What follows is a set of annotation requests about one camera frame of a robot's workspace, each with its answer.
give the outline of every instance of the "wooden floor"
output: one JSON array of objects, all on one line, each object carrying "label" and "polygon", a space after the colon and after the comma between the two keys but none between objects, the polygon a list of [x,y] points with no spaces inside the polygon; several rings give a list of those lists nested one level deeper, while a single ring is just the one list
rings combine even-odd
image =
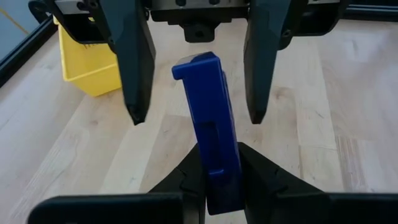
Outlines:
[{"label": "wooden floor", "polygon": [[[279,52],[269,109],[249,120],[246,22],[222,24],[210,44],[177,26],[150,25],[157,47],[152,101],[133,126],[120,90],[92,98],[62,80],[57,35],[0,89],[0,220],[23,223],[45,198],[145,192],[195,144],[181,82],[184,56],[221,57],[239,141],[297,177],[334,192],[398,192],[398,25],[341,21],[324,37]],[[242,223],[242,212],[207,223]]]}]

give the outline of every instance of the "blue object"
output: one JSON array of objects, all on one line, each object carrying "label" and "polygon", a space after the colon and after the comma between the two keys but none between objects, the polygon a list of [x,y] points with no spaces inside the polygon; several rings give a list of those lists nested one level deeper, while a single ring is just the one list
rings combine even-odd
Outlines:
[{"label": "blue object", "polygon": [[209,214],[244,209],[234,119],[220,59],[213,52],[193,55],[181,59],[172,71],[185,87],[206,174]]}]

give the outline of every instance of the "yellow bin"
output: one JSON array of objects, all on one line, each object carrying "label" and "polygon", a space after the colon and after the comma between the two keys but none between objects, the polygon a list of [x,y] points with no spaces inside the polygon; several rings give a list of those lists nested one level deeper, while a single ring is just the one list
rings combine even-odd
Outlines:
[{"label": "yellow bin", "polygon": [[121,88],[116,55],[107,44],[79,44],[61,25],[58,25],[58,34],[66,82],[72,82],[91,96]]}]

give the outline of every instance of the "light wood floor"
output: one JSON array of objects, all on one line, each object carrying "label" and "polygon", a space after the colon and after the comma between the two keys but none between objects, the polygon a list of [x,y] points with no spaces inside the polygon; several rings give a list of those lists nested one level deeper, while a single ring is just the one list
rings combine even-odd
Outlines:
[{"label": "light wood floor", "polygon": [[220,25],[210,44],[185,43],[177,26],[150,28],[157,68],[144,124],[133,126],[120,90],[92,98],[63,82],[57,35],[0,89],[2,223],[23,223],[55,195],[145,192],[165,177],[195,143],[170,69],[208,50],[227,74],[239,141],[322,190],[398,192],[397,24],[341,21],[324,37],[294,38],[257,126],[244,96],[244,20]]}]

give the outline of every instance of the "yellow plastic container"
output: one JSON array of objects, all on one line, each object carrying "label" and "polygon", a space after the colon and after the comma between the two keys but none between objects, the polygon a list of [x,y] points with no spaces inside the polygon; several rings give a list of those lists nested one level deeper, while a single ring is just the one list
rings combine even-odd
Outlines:
[{"label": "yellow plastic container", "polygon": [[116,55],[107,44],[79,44],[61,25],[58,25],[58,34],[66,82],[72,82],[91,96],[121,88]]}]

